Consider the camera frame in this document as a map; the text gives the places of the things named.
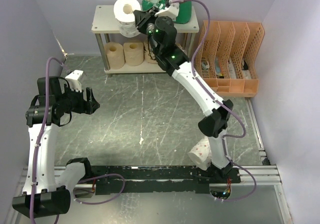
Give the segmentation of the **white floral roll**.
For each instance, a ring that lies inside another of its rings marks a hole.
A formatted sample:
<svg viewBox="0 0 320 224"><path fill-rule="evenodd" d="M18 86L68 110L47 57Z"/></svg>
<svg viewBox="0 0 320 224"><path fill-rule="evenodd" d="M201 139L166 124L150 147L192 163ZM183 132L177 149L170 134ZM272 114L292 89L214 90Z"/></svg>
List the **white floral roll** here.
<svg viewBox="0 0 320 224"><path fill-rule="evenodd" d="M212 163L209 139L204 136L188 153L191 161L201 170L206 171Z"/></svg>
<svg viewBox="0 0 320 224"><path fill-rule="evenodd" d="M141 5L137 0L117 0L113 6L113 13L122 36L133 38L140 33L136 28L134 11L140 11Z"/></svg>

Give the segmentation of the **plain brown roll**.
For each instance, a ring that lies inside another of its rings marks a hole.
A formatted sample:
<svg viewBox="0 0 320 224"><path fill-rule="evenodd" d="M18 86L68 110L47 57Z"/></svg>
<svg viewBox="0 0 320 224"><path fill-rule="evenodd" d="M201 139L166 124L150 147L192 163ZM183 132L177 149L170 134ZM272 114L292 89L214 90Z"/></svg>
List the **plain brown roll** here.
<svg viewBox="0 0 320 224"><path fill-rule="evenodd" d="M138 66L144 61L144 44L140 41L125 42L123 44L125 63L129 66Z"/></svg>
<svg viewBox="0 0 320 224"><path fill-rule="evenodd" d="M104 45L106 57L110 69L118 70L125 65L123 46L117 42L109 42Z"/></svg>

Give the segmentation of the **brown cartoon roll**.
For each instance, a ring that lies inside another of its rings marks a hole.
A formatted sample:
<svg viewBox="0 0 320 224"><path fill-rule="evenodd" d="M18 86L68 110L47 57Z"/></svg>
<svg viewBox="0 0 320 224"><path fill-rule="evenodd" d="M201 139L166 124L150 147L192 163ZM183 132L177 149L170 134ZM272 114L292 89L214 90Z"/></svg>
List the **brown cartoon roll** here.
<svg viewBox="0 0 320 224"><path fill-rule="evenodd" d="M148 40L145 39L143 42L144 45L144 60L150 64L157 64L157 60L155 55L151 52L150 45L148 44Z"/></svg>

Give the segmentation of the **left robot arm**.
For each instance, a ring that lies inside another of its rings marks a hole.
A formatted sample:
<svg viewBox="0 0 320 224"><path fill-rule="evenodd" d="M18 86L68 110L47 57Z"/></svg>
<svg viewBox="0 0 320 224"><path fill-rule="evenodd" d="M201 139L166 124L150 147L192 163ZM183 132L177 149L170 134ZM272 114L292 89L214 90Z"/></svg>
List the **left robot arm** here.
<svg viewBox="0 0 320 224"><path fill-rule="evenodd" d="M22 215L41 218L68 212L71 192L80 181L89 183L94 176L86 157L67 162L65 170L55 177L55 147L61 117L65 114L93 114L100 104L90 87L82 88L81 73L62 78L51 76L37 80L38 94L27 110L30 150L22 194L14 197L12 207Z"/></svg>

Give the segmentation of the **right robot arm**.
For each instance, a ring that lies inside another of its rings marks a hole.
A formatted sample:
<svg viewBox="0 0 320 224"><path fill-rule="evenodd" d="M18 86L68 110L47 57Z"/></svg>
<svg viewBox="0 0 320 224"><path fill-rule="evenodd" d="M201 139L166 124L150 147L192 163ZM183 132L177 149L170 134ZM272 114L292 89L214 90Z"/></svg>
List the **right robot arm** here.
<svg viewBox="0 0 320 224"><path fill-rule="evenodd" d="M133 12L137 30L147 39L157 64L170 77L179 82L200 106L204 118L198 123L200 131L208 138L211 149L212 177L223 183L230 176L233 165L228 160L223 143L230 113L231 100L223 100L196 72L188 56L176 45L177 30L168 16L156 16L156 10Z"/></svg>

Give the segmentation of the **beige two-tier shelf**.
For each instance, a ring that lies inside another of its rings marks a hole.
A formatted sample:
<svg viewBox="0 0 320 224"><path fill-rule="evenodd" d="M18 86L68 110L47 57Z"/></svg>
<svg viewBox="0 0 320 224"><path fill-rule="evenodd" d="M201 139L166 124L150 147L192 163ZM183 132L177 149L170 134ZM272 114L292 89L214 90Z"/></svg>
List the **beige two-tier shelf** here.
<svg viewBox="0 0 320 224"><path fill-rule="evenodd" d="M164 71L156 64L151 64L144 61L137 66L130 66L125 64L120 69L110 68L108 58L104 49L105 39L106 43L110 42L110 34L119 34L119 28L115 15L113 13L113 5L98 5L95 8L91 31L95 35L102 63L104 66L104 72L109 76L112 74L148 74L148 73L164 73ZM184 34L184 42L182 47L186 51L188 57L192 57L192 51L196 34L199 32L199 24L196 15L196 11L192 8L191 19L186 24L175 24L175 28L179 34Z"/></svg>

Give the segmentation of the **items in file organizer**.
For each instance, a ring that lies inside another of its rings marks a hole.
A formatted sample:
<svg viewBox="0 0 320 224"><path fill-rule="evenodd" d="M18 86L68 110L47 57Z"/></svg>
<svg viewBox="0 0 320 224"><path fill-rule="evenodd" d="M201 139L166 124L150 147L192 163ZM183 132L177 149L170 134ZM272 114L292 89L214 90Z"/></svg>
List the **items in file organizer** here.
<svg viewBox="0 0 320 224"><path fill-rule="evenodd" d="M204 72L203 75L205 77L209 77L209 71L211 71L209 61L206 60L204 57L202 57L200 64L201 64L201 69ZM251 77L251 74L250 74L250 71L249 71L249 66L248 66L248 64L247 64L247 62L245 61L244 58L241 60L240 67L241 67L241 71L242 71L243 77L246 80L251 80L252 77ZM228 69L229 77L231 79L236 79L237 75L236 75L235 67L234 67L234 64L232 63L231 58L229 58L229 60L227 62L227 69ZM222 69L220 67L220 64L219 64L219 61L218 61L217 57L215 57L215 59L214 59L214 71L215 71L215 75L216 75L217 78L223 79L225 77L223 72L222 72Z"/></svg>

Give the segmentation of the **orange plastic file organizer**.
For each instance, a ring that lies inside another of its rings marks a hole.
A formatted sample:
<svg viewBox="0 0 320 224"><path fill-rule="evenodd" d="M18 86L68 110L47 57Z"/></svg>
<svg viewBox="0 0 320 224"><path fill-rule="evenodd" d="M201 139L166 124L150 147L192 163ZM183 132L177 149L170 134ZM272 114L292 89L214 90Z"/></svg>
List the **orange plastic file organizer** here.
<svg viewBox="0 0 320 224"><path fill-rule="evenodd" d="M260 22L203 21L199 36L200 49L195 58L195 69L204 81L219 95L252 98L258 93L259 79L255 61L265 30ZM214 60L218 62L224 78L216 77ZM209 61L209 76L204 76L201 59ZM236 78L230 78L228 60L235 68ZM249 67L251 79L245 79L241 70L244 59Z"/></svg>

